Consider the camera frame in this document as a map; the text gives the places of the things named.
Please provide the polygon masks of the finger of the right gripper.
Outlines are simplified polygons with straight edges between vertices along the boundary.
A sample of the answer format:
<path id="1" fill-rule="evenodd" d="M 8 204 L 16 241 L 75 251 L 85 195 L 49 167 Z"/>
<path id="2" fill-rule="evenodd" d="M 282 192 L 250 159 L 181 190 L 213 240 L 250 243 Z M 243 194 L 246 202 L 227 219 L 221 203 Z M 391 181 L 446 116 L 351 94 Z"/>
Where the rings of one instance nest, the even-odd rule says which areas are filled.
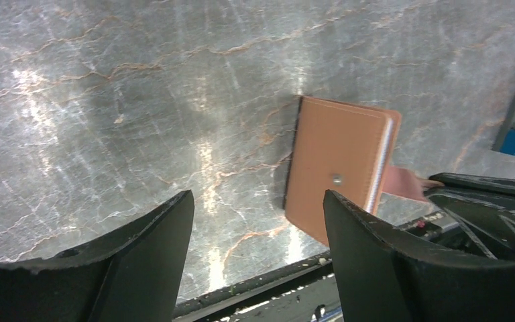
<path id="1" fill-rule="evenodd" d="M 432 242 L 515 262 L 515 179 L 443 172 L 430 180 L 425 197 L 455 222 Z"/>

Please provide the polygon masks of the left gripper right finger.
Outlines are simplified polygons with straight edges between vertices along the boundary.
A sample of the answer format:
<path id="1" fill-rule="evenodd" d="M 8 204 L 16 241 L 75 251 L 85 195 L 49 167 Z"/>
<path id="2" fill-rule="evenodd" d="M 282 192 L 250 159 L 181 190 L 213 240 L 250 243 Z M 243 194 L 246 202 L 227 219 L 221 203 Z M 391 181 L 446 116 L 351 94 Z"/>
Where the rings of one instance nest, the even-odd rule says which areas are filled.
<path id="1" fill-rule="evenodd" d="M 323 200 L 345 321 L 515 321 L 515 261 L 465 253 Z"/>

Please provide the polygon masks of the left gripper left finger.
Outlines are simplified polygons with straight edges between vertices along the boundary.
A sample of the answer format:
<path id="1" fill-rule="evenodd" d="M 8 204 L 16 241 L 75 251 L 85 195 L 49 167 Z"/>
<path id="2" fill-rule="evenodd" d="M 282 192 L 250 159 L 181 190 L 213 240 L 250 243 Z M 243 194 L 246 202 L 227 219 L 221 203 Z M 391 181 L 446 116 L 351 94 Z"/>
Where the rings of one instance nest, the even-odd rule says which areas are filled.
<path id="1" fill-rule="evenodd" d="M 193 217 L 182 191 L 51 258 L 0 262 L 0 321 L 171 321 Z"/>

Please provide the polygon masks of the tan leather card holder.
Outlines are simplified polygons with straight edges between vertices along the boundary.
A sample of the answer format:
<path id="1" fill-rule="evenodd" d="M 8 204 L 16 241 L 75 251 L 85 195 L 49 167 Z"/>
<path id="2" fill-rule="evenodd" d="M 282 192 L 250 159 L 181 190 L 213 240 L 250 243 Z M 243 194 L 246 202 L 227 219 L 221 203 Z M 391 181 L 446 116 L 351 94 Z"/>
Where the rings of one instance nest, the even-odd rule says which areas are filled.
<path id="1" fill-rule="evenodd" d="M 390 165 L 401 121 L 401 113 L 390 109 L 303 97 L 288 175 L 287 220 L 327 246 L 327 190 L 371 214 L 382 193 L 425 202 L 424 191 L 439 182 Z"/>

